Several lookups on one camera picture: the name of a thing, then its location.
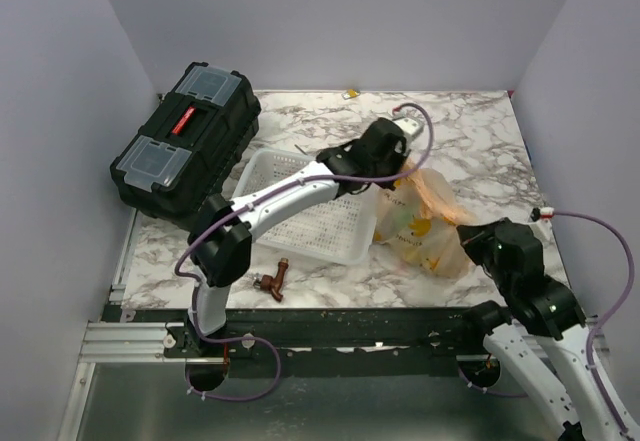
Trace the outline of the orange translucent plastic bag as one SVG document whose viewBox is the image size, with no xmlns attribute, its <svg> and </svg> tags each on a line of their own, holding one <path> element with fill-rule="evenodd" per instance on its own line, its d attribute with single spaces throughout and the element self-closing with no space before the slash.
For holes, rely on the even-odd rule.
<svg viewBox="0 0 640 441">
<path fill-rule="evenodd" d="M 469 270 L 457 228 L 474 225 L 477 217 L 458 202 L 440 172 L 421 168 L 396 180 L 392 190 L 379 190 L 376 217 L 373 241 L 405 263 L 449 279 Z"/>
</svg>

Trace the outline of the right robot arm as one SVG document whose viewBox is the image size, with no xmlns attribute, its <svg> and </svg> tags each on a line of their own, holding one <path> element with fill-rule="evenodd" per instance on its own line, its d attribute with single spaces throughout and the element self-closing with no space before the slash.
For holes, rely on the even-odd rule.
<svg viewBox="0 0 640 441">
<path fill-rule="evenodd" d="M 531 224 L 507 218 L 461 225 L 460 245 L 505 301 L 463 314 L 460 340 L 487 351 L 523 388 L 560 440 L 636 440 L 630 415 L 594 348 L 576 296 L 545 271 L 543 246 Z"/>
</svg>

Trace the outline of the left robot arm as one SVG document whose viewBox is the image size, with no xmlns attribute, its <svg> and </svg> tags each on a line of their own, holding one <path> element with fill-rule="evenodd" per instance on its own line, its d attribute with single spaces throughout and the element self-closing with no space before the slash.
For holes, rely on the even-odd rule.
<svg viewBox="0 0 640 441">
<path fill-rule="evenodd" d="M 372 184 L 392 188 L 423 129 L 422 122 L 407 117 L 379 118 L 361 137 L 320 151 L 298 172 L 267 188 L 232 201 L 218 195 L 207 201 L 183 255 L 201 272 L 189 308 L 188 345 L 201 356 L 220 348 L 230 286 L 248 271 L 256 240 L 308 208 L 356 195 Z"/>
</svg>

